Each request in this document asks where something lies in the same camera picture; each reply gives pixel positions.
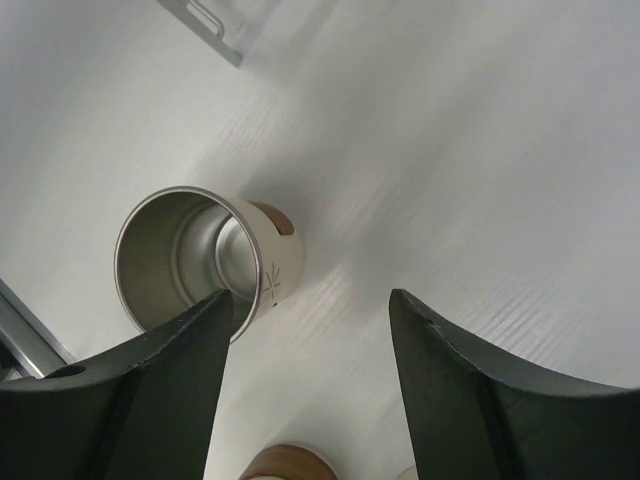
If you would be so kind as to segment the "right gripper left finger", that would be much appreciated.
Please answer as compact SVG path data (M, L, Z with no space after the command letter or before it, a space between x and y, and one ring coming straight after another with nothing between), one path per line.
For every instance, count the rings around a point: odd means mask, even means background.
M219 290L45 378L3 382L2 478L203 478L232 320Z

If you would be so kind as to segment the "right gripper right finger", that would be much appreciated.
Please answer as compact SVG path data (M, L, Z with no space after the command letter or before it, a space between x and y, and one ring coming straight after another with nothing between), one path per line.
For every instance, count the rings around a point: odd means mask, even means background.
M550 370L389 298L420 479L636 479L639 392Z

